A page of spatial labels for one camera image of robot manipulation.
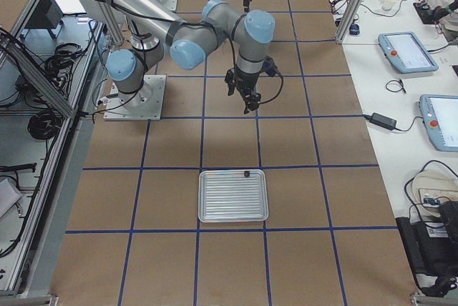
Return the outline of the black power brick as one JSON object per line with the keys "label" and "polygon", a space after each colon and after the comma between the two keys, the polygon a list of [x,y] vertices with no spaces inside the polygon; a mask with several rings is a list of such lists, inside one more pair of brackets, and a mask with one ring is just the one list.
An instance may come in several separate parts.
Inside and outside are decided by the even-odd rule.
{"label": "black power brick", "polygon": [[382,114],[374,112],[372,114],[364,114],[363,117],[369,123],[374,124],[378,127],[388,129],[389,131],[393,131],[396,129],[396,120],[390,117],[386,117]]}

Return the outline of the blue teach pendant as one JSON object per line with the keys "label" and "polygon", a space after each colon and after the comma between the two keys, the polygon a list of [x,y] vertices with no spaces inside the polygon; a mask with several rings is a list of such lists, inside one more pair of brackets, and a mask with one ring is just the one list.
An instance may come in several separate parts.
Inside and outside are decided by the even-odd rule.
{"label": "blue teach pendant", "polygon": [[413,32],[378,35],[389,63],[401,74],[437,71],[439,66]]}
{"label": "blue teach pendant", "polygon": [[457,152],[457,96],[423,94],[419,110],[433,147],[441,152]]}

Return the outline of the silver metal tray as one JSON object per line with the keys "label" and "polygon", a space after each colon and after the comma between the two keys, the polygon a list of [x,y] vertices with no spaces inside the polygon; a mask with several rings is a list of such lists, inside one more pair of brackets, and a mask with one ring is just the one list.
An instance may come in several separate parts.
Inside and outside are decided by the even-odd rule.
{"label": "silver metal tray", "polygon": [[[250,176],[245,178],[244,171]],[[205,223],[257,222],[269,216],[264,171],[207,170],[199,175],[198,218]]]}

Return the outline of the aluminium frame rail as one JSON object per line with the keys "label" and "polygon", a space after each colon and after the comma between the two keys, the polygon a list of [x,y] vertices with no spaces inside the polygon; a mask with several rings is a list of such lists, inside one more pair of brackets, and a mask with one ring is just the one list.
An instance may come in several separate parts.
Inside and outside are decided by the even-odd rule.
{"label": "aluminium frame rail", "polygon": [[74,11],[38,29],[40,1],[1,0],[1,183],[21,194],[1,217],[2,303],[51,292],[101,77],[104,25]]}

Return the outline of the blue teach pendant far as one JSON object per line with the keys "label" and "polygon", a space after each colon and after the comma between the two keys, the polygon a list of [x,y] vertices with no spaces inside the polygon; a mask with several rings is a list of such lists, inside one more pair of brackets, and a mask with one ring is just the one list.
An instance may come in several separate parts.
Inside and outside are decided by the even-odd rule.
{"label": "blue teach pendant far", "polygon": [[401,74],[437,71],[439,66],[413,32],[378,35],[389,63]]}

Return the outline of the blue teach pendant near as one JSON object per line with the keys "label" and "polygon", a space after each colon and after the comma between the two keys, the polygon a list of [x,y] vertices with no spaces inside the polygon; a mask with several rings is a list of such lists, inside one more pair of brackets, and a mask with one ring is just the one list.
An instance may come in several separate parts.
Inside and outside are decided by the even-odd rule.
{"label": "blue teach pendant near", "polygon": [[457,96],[423,94],[419,110],[433,147],[441,152],[457,152]]}

